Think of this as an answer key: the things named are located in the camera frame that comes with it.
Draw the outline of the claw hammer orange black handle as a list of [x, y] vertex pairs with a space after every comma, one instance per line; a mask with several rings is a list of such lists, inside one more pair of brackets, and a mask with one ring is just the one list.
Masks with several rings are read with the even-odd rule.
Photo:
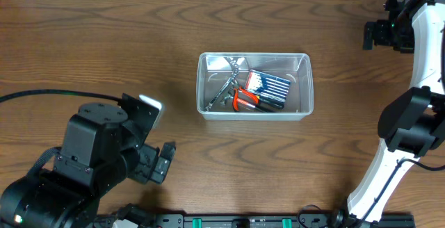
[[231, 94], [227, 94], [226, 96], [224, 96], [222, 101], [220, 102], [220, 105], [228, 106], [229, 101], [232, 102], [232, 108], [235, 112], [239, 112], [242, 108], [245, 108], [245, 109], [260, 112], [260, 113], [273, 113], [273, 111], [268, 108], [264, 108], [263, 106], [260, 106], [258, 104], [250, 103], [250, 102], [248, 102], [244, 99], [241, 99], [241, 98], [235, 98]]

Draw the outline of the red handled cutting pliers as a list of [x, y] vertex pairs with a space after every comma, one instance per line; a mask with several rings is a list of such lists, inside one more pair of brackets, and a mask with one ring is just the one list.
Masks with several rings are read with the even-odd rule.
[[241, 98], [244, 99], [250, 103], [253, 104], [258, 104], [258, 98], [255, 94], [248, 92], [246, 89], [242, 88], [242, 87], [232, 87], [232, 96], [234, 96], [235, 98]]

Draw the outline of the silver combination wrench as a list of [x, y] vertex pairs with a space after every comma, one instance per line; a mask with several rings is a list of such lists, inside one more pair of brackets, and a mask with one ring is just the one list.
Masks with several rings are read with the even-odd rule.
[[226, 82], [222, 85], [222, 87], [219, 89], [219, 91], [213, 96], [210, 102], [206, 105], [206, 107], [204, 108], [205, 111], [211, 110], [212, 106], [215, 104], [217, 99], [221, 96], [222, 93], [224, 93], [229, 84], [231, 84], [232, 81], [239, 74], [239, 64], [238, 64], [239, 57], [233, 57], [233, 58], [225, 57], [225, 60], [229, 63], [229, 66], [232, 69], [232, 73], [230, 77], [226, 80]]

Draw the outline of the black yellow screwdriver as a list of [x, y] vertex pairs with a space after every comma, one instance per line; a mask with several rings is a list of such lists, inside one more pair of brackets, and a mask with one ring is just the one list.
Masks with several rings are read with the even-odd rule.
[[259, 95], [257, 95], [257, 98], [258, 98], [259, 104], [264, 104], [264, 105], [267, 105], [267, 106], [270, 106], [272, 108], [279, 109], [279, 110], [282, 110], [284, 108], [284, 104], [280, 101], [276, 101], [274, 99], [269, 99], [267, 97], [262, 97]]

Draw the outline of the blue precision screwdriver set case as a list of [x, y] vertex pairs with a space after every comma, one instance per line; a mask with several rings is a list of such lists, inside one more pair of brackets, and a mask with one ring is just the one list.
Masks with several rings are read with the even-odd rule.
[[245, 89], [256, 95], [284, 103], [290, 91], [290, 80], [272, 74], [250, 70]]

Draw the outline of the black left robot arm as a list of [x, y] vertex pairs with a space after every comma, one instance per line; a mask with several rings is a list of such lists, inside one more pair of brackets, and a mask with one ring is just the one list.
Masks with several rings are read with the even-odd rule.
[[100, 199], [125, 179], [162, 184], [176, 152], [145, 144], [163, 111], [145, 95], [83, 104], [60, 147], [46, 150], [1, 195], [2, 227], [87, 227]]

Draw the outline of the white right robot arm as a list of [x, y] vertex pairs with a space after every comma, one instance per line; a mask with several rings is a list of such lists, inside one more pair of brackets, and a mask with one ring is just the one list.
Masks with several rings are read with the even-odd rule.
[[413, 54], [410, 85], [383, 110], [376, 155], [329, 227], [414, 227], [413, 217], [383, 210], [413, 165], [436, 171], [419, 160], [444, 143], [444, 0], [387, 0], [384, 8], [387, 19], [365, 24], [363, 48]]

